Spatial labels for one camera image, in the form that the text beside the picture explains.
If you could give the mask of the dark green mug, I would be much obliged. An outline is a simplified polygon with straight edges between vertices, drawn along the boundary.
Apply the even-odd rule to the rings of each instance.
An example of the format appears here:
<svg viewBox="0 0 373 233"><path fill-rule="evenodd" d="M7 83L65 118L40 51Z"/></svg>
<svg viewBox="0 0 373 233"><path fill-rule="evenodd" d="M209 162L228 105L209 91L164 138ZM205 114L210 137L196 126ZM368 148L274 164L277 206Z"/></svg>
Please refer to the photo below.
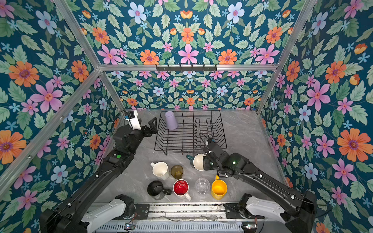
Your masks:
<svg viewBox="0 0 373 233"><path fill-rule="evenodd" d="M186 158L190 161L190 164L198 171L204 171L204 158L205 154L199 153L195 156L186 155Z"/></svg>

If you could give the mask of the lilac plastic cup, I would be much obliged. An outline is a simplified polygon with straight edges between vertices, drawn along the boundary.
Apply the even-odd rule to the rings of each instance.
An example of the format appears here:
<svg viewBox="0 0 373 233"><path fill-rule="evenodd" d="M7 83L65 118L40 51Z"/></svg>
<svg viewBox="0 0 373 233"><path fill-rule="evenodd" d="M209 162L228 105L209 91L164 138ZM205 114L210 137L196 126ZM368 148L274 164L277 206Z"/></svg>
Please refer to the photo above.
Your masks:
<svg viewBox="0 0 373 233"><path fill-rule="evenodd" d="M175 130L178 127L178 122L173 111L165 113L166 125L168 130Z"/></svg>

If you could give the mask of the cream white mug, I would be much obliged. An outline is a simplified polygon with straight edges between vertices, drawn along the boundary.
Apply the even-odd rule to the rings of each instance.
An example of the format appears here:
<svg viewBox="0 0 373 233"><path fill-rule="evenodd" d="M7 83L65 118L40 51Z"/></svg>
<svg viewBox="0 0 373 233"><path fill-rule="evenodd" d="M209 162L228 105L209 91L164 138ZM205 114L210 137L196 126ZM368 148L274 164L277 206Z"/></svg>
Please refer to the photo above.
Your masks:
<svg viewBox="0 0 373 233"><path fill-rule="evenodd" d="M166 180L170 176L169 167L165 162L151 163L153 175L160 180Z"/></svg>

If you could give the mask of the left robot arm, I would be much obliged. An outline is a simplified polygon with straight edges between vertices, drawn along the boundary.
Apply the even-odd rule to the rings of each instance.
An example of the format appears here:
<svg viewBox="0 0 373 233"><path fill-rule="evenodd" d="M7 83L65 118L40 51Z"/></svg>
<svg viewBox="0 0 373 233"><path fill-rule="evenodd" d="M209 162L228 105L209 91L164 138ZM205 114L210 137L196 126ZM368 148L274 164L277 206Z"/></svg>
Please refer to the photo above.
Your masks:
<svg viewBox="0 0 373 233"><path fill-rule="evenodd" d="M118 128L113 139L116 147L107 155L99 169L73 195L54 210L40 216L41 233L93 233L109 221L136 214L134 199L120 194L108 204L89 212L99 195L130 165L145 137L157 134L157 118L135 129L132 123Z"/></svg>

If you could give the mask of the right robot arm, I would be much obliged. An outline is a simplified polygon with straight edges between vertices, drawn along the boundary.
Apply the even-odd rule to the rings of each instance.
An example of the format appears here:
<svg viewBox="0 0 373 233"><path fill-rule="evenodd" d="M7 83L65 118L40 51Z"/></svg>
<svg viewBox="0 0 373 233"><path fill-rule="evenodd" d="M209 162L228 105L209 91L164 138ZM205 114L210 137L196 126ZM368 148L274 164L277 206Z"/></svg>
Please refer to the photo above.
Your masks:
<svg viewBox="0 0 373 233"><path fill-rule="evenodd" d="M279 182L243 155L228 154L212 138L208 139L204 154L204 170L216 170L218 178L242 180L270 198L244 194L238 203L243 217L263 216L285 224L292 233L312 232L318 208L314 193L302 193Z"/></svg>

